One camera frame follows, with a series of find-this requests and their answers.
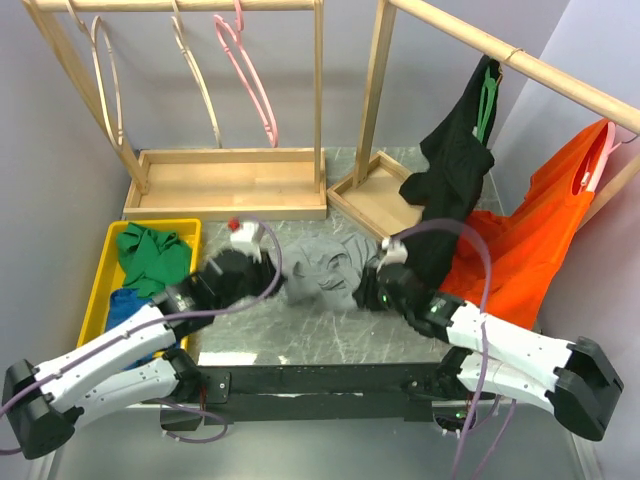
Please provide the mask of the grey tank top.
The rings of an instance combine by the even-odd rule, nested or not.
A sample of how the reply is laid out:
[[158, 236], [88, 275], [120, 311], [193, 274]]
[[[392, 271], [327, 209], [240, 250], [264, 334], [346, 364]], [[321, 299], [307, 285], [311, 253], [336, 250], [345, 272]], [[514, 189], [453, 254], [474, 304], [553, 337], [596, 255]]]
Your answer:
[[361, 234], [303, 238], [282, 249], [284, 290], [290, 305], [330, 311], [358, 308], [353, 297], [377, 243]]

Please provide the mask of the pink plastic hanger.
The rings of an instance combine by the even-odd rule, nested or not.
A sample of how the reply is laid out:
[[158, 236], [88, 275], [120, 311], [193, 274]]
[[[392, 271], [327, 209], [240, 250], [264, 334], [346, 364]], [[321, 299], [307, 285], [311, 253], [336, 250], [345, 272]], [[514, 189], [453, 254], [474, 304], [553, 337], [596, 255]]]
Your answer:
[[247, 91], [260, 118], [269, 145], [279, 146], [279, 131], [274, 111], [261, 78], [242, 42], [244, 15], [241, 2], [232, 1], [235, 25], [232, 26], [221, 15], [214, 15], [216, 36], [236, 74]]

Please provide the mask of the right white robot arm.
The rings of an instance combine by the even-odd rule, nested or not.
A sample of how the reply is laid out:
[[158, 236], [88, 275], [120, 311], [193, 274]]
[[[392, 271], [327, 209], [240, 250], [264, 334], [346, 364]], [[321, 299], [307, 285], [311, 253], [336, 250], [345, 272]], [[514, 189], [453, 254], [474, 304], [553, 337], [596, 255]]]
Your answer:
[[450, 345], [434, 383], [439, 394], [509, 397], [551, 413], [575, 435], [603, 439], [624, 384], [595, 341], [551, 338], [483, 313], [427, 288], [399, 263], [366, 268], [353, 297], [361, 309], [395, 311], [420, 335]]

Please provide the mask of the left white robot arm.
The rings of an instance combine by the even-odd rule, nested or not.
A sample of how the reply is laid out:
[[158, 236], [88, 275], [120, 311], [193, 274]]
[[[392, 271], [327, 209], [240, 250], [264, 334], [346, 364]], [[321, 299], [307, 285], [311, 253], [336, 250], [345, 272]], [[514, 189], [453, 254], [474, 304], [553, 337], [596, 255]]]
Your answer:
[[2, 455], [43, 457], [81, 427], [142, 402], [175, 408], [199, 396], [202, 374], [179, 342], [218, 316], [275, 294], [282, 254], [225, 249], [116, 328], [58, 358], [20, 360], [5, 373], [1, 414], [18, 442]]

